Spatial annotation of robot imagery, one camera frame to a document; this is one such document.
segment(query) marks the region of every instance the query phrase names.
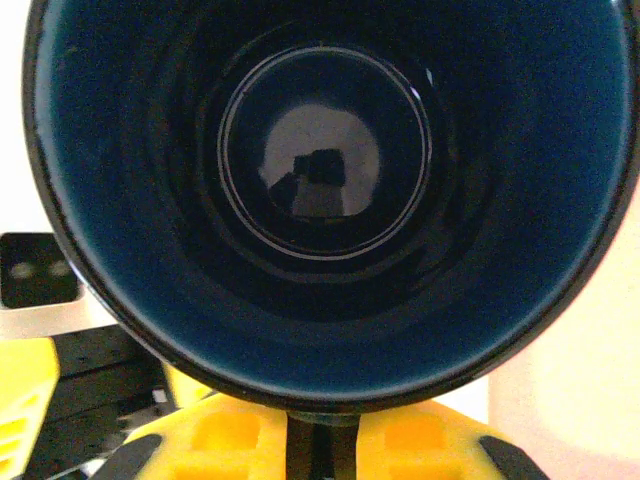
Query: blue mug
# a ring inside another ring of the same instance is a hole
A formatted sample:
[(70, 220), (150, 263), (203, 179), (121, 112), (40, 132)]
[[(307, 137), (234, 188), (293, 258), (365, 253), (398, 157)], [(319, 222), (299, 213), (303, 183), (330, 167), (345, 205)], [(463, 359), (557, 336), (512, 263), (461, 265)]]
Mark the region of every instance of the blue mug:
[(639, 6), (34, 0), (38, 189), (93, 293), (207, 385), (432, 397), (602, 259), (640, 164)]

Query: blue glaze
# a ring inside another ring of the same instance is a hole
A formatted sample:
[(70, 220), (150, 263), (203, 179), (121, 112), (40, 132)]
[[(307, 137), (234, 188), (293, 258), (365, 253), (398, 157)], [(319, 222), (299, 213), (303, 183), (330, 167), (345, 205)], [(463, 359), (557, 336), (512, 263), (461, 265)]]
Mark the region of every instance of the blue glaze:
[[(297, 306), (284, 315), (211, 281), (252, 279), (249, 292), (288, 295), (273, 291), (265, 276), (245, 275), (252, 267), (232, 255), (216, 259), (213, 273), (202, 272), (179, 241), (175, 219), (160, 210), (145, 164), (123, 146), (140, 39), (170, 37), (184, 2), (51, 2), (36, 118), (78, 245), (157, 336), (204, 370), (275, 394), (369, 399), (431, 384), (487, 355), (528, 329), (584, 260), (621, 178), (631, 115), (629, 46), (613, 3), (495, 3), (466, 2), (455, 12), (436, 6), (422, 27), (403, 19), (419, 18), (424, 2), (383, 8), (424, 46), (440, 79), (444, 110), (456, 122), (457, 161), (468, 172), (458, 193), (473, 196), (474, 179), (486, 177), (490, 187), (478, 190), (491, 194), (465, 230), (471, 233), (461, 260), (437, 281), (418, 259), (405, 267), (404, 283), (394, 277), (387, 286), (400, 285), (399, 304), (361, 315), (366, 309), (354, 297), (344, 318), (319, 321), (315, 312), (329, 308), (327, 298), (305, 297), (299, 305), (291, 296)], [(214, 12), (251, 12), (249, 4), (228, 11), (219, 5)], [(286, 17), (288, 3), (282, 5), (274, 7), (274, 22)], [(254, 12), (256, 22), (266, 22), (264, 12)], [(226, 21), (221, 38), (235, 25)], [(123, 181), (136, 171), (137, 193)], [(427, 250), (444, 242), (438, 235)]]

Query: yellow plastic part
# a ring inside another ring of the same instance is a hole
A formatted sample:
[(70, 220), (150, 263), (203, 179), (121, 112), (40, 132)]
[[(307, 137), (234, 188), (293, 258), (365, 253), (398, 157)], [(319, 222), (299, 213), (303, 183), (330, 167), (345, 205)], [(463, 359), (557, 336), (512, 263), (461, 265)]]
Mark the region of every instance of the yellow plastic part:
[(145, 425), (163, 442), (136, 480), (285, 480), (287, 414), (222, 394)]
[(189, 407), (211, 392), (211, 388), (166, 363), (164, 364), (164, 372), (178, 408)]
[(59, 376), (51, 339), (0, 342), (0, 480), (24, 472)]
[(477, 443), (500, 432), (434, 401), (363, 415), (357, 480), (504, 480)]

